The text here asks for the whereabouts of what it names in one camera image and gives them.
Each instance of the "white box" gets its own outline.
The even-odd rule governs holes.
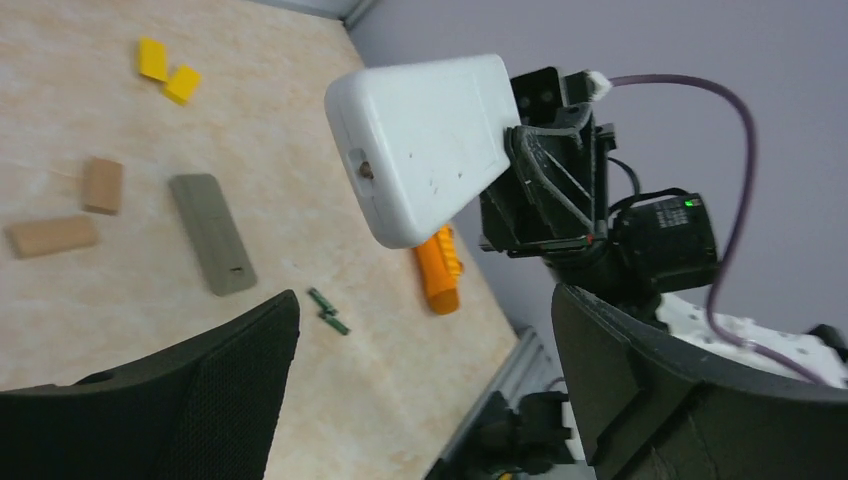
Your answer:
[[[359,207],[388,248],[424,243],[503,173],[504,132],[521,123],[497,55],[351,73],[329,86],[324,108]]]

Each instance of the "wooden table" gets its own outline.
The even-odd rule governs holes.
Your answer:
[[[188,106],[135,74],[142,35],[203,74]],[[122,213],[93,215],[100,245],[0,246],[0,389],[73,383],[291,288],[302,334],[266,477],[421,476],[515,339],[461,243],[463,306],[437,317],[412,254],[371,237],[323,112],[359,68],[339,23],[252,2],[0,0],[0,224],[79,213],[93,155],[126,167]],[[191,172],[221,182],[254,288],[205,287],[166,187]]]

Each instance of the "gray wall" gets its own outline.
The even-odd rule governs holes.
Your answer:
[[[384,0],[351,32],[368,65],[495,52],[511,75],[548,65],[609,76],[664,72],[722,82],[760,127],[753,212],[720,311],[787,331],[848,332],[848,2],[844,0]],[[743,136],[729,106],[684,87],[627,87],[597,108],[617,157],[648,190],[702,193],[722,244],[741,185]],[[611,197],[628,194],[613,169]],[[456,219],[469,244],[478,205]],[[549,329],[553,281],[538,260],[475,252],[507,315]],[[704,291],[686,292],[701,302]]]

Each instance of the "orange toy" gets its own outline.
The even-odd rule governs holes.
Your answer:
[[[462,273],[462,262],[453,246],[453,230],[445,225],[413,250],[421,267],[424,294],[430,308],[439,315],[455,312],[459,308],[457,279]]]

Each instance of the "brown wooden block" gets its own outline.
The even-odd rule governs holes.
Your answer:
[[[6,227],[6,235],[18,258],[90,247],[100,241],[94,222],[86,215],[17,223]]]
[[[121,210],[124,166],[102,158],[92,159],[83,182],[83,208],[88,212],[117,215]]]

